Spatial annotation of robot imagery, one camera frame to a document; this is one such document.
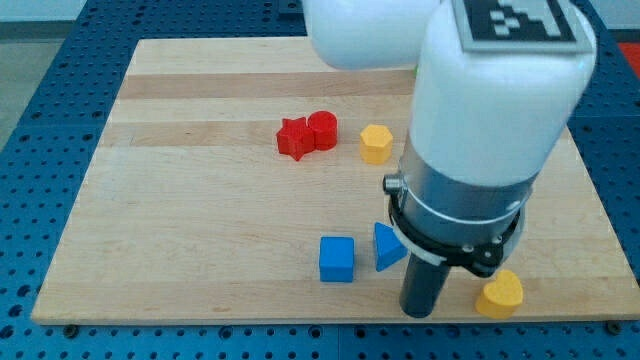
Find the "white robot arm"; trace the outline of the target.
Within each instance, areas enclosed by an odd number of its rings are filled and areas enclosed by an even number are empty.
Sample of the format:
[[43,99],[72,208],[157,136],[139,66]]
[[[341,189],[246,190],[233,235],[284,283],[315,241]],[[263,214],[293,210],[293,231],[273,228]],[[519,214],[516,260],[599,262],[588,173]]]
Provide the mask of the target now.
[[396,232],[433,265],[492,275],[587,87],[595,33],[568,1],[332,1],[302,5],[320,58],[417,69],[404,152],[384,180]]

